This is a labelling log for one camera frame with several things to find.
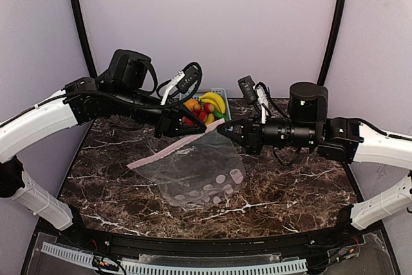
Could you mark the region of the red lychee bunch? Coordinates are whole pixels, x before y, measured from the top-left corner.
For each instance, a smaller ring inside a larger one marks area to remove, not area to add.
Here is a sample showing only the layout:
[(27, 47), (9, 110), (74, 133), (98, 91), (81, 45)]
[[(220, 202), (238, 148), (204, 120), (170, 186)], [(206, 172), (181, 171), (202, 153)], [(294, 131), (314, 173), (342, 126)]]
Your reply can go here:
[(206, 122), (208, 114), (214, 111), (214, 106), (210, 103), (199, 102), (199, 104), (194, 106), (194, 110), (191, 111), (192, 114), (197, 117), (203, 123)]

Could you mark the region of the light blue plastic basket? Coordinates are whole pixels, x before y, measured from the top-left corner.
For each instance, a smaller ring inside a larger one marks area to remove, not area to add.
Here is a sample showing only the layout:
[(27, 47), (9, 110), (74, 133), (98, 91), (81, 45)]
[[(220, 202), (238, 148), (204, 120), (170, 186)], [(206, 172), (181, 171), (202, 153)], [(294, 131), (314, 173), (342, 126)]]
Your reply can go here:
[(229, 105), (218, 90), (202, 93), (196, 98), (187, 100), (185, 107), (206, 126), (217, 120), (229, 121)]

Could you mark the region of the clear zip top bag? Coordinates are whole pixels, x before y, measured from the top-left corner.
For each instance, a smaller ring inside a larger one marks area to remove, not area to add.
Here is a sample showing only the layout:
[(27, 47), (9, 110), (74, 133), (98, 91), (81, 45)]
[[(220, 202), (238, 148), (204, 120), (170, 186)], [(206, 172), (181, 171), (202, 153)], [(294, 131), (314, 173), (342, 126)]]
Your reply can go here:
[(183, 209), (207, 208), (230, 198), (246, 172), (232, 141), (217, 132), (224, 120), (207, 126), (127, 167), (155, 183), (168, 204)]

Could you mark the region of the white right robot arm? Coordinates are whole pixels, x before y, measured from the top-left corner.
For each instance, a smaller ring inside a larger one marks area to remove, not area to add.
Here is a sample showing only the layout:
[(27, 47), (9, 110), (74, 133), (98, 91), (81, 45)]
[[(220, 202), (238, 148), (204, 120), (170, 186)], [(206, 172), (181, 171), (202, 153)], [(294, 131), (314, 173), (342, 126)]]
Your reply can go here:
[(219, 134), (248, 154), (260, 154), (263, 146), (275, 149), (307, 148), (328, 160), (351, 164), (376, 163), (409, 170), (407, 176), (372, 198), (339, 211), (337, 226), (363, 230), (371, 224), (411, 206), (411, 136), (383, 131), (358, 118), (327, 118), (328, 90), (312, 82), (290, 87), (288, 115), (251, 114), (217, 127)]

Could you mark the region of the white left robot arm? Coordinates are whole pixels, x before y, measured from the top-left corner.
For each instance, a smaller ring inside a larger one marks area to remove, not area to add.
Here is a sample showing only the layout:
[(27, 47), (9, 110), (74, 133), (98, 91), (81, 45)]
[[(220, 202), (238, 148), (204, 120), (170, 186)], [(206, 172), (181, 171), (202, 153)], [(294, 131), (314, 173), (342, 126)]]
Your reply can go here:
[[(169, 100), (178, 93), (194, 95), (202, 77), (201, 66), (191, 62), (161, 85), (150, 57), (131, 50), (116, 50), (108, 69), (98, 77), (77, 79), (1, 123), (1, 198), (20, 203), (58, 231), (82, 229), (79, 212), (38, 185), (17, 154), (62, 130), (113, 115), (154, 126), (156, 137), (203, 133), (206, 126), (198, 120), (191, 128), (183, 126), (184, 117), (194, 119), (183, 100)], [(153, 97), (162, 86), (166, 88), (163, 97)]]

